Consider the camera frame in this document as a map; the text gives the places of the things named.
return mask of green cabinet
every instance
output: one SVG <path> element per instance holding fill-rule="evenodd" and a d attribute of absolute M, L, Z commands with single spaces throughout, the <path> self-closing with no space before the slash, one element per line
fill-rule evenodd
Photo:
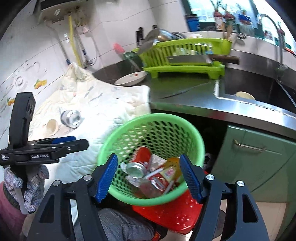
<path fill-rule="evenodd" d="M 253 191 L 280 170 L 295 150 L 296 145 L 285 139 L 228 126 L 211 173 L 224 182 L 242 180 Z"/>
<path fill-rule="evenodd" d="M 296 153 L 252 194 L 259 202 L 296 201 Z"/>

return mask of gloved hand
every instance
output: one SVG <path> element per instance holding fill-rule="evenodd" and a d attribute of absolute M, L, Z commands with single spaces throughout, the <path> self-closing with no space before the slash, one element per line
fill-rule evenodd
<path fill-rule="evenodd" d="M 40 205 L 44 193 L 44 180 L 49 178 L 48 169 L 45 165 L 37 165 L 28 168 L 37 169 L 37 175 L 28 178 L 27 190 L 24 193 L 25 208 L 28 213 L 33 213 Z M 9 202 L 16 208 L 20 209 L 15 194 L 15 188 L 22 188 L 23 181 L 17 177 L 10 167 L 4 170 L 3 191 Z"/>

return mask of red soda can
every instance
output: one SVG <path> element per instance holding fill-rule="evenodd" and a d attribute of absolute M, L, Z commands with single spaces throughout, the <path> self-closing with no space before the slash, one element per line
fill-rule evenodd
<path fill-rule="evenodd" d="M 138 147 L 126 166 L 127 173 L 133 178 L 143 178 L 151 165 L 151 152 L 145 146 Z"/>

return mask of pink sleeve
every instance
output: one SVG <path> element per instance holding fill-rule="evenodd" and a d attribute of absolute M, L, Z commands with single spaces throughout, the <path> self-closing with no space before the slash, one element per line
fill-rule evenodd
<path fill-rule="evenodd" d="M 26 215 L 13 207 L 3 192 L 3 182 L 0 183 L 0 216 L 14 234 L 20 234 Z"/>

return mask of faucet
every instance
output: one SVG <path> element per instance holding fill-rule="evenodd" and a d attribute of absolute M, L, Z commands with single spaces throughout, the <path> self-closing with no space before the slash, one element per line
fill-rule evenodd
<path fill-rule="evenodd" d="M 278 33 L 280 63 L 279 63 L 279 67 L 276 70 L 277 70 L 279 77 L 282 77 L 284 74 L 284 71 L 288 68 L 286 65 L 283 64 L 283 49 L 285 47 L 285 40 L 284 40 L 285 32 L 281 29 L 280 26 L 278 28 L 276 23 L 271 19 L 271 17 L 269 17 L 268 15 L 266 15 L 264 13 L 261 13 L 261 14 L 259 13 L 257 15 L 257 24 L 262 25 L 262 18 L 263 17 L 267 17 L 270 19 L 270 21 L 274 24 L 274 27 L 276 28 L 276 31 Z"/>

